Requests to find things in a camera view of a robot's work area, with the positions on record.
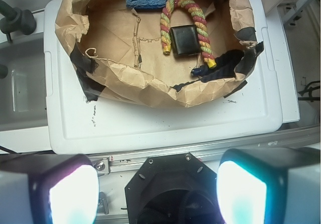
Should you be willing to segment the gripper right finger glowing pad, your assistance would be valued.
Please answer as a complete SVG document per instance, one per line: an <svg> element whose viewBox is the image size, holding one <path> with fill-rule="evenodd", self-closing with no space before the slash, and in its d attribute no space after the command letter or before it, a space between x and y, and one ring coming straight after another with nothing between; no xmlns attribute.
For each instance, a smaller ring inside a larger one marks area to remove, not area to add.
<svg viewBox="0 0 321 224"><path fill-rule="evenodd" d="M216 192L225 223L320 223L320 150L229 149Z"/></svg>

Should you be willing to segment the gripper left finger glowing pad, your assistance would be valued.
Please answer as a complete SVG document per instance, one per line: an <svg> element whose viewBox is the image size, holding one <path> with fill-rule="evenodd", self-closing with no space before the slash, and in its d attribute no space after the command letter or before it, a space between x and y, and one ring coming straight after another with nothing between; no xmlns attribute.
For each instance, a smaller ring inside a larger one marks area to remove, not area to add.
<svg viewBox="0 0 321 224"><path fill-rule="evenodd" d="M1 155L1 223L94 223L98 199L86 155Z"/></svg>

